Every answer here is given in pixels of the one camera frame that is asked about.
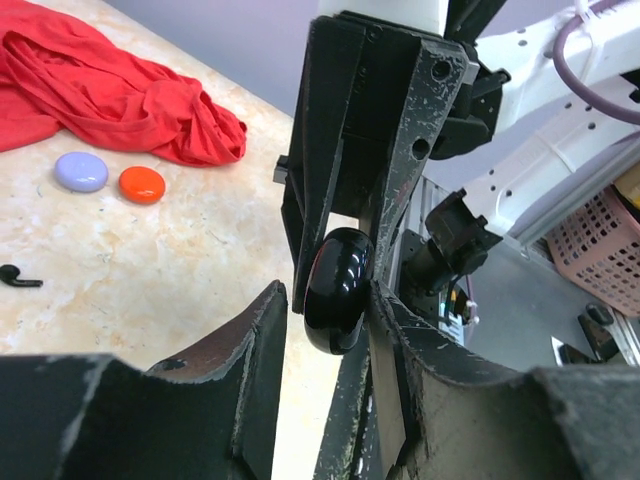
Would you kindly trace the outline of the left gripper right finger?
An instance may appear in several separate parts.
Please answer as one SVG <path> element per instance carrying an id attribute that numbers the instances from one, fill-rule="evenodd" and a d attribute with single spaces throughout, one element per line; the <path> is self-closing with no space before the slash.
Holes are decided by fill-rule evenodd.
<path id="1" fill-rule="evenodd" d="M 387 479 L 558 479 L 565 443 L 539 373 L 471 353 L 373 282 L 367 305 Z"/>

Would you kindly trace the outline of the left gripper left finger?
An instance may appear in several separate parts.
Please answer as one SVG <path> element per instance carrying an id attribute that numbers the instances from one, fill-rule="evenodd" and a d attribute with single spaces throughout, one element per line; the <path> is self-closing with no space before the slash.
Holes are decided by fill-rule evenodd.
<path id="1" fill-rule="evenodd" d="M 271 282 L 240 314 L 154 365 L 176 388 L 160 410 L 150 479 L 269 479 L 288 302 Z"/>

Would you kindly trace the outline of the black round charging case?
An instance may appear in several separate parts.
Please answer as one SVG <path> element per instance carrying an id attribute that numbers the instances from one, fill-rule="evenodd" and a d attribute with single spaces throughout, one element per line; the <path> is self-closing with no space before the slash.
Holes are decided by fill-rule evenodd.
<path id="1" fill-rule="evenodd" d="M 354 228 L 341 227 L 324 239 L 309 275 L 303 316 L 310 342 L 344 355 L 356 345 L 373 272 L 375 247 Z"/>

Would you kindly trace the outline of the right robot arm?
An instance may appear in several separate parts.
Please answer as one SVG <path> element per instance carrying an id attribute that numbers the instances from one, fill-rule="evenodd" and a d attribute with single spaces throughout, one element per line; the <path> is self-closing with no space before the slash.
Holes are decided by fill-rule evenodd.
<path id="1" fill-rule="evenodd" d="M 607 107 L 639 66 L 639 5 L 577 2 L 503 35 L 498 1 L 325 1 L 311 22 L 286 159 L 282 215 L 301 312 L 328 216 L 358 219 L 381 274 L 430 160 L 490 142 L 563 96 L 560 114 L 430 214 L 418 279 L 430 289 L 478 268 L 540 198 L 630 133 L 635 107 Z"/>

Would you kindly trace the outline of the purple earbud charging case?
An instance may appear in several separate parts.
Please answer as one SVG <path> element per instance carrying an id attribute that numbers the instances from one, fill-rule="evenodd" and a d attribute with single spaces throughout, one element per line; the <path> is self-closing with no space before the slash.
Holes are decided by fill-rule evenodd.
<path id="1" fill-rule="evenodd" d="M 87 152 L 69 152 L 56 160 L 53 175 L 68 190 L 91 193 L 106 185 L 109 172 L 100 157 Z"/>

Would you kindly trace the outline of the red round charging case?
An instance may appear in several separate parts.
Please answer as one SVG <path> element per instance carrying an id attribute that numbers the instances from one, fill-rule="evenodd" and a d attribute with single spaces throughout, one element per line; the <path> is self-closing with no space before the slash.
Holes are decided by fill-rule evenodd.
<path id="1" fill-rule="evenodd" d="M 118 187 L 122 196 L 133 203 L 150 205 L 165 194 L 164 178 L 155 170 L 145 166 L 132 166 L 119 176 Z"/>

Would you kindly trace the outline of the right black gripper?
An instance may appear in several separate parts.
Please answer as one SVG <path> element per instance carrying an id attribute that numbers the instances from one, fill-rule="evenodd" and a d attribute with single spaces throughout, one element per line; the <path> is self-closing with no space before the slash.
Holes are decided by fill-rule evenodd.
<path id="1" fill-rule="evenodd" d="M 333 213 L 359 221 L 382 274 L 423 167 L 469 88 L 472 48 L 489 22 L 456 14 L 443 35 L 361 14 L 311 22 L 281 209 L 295 312 Z"/>

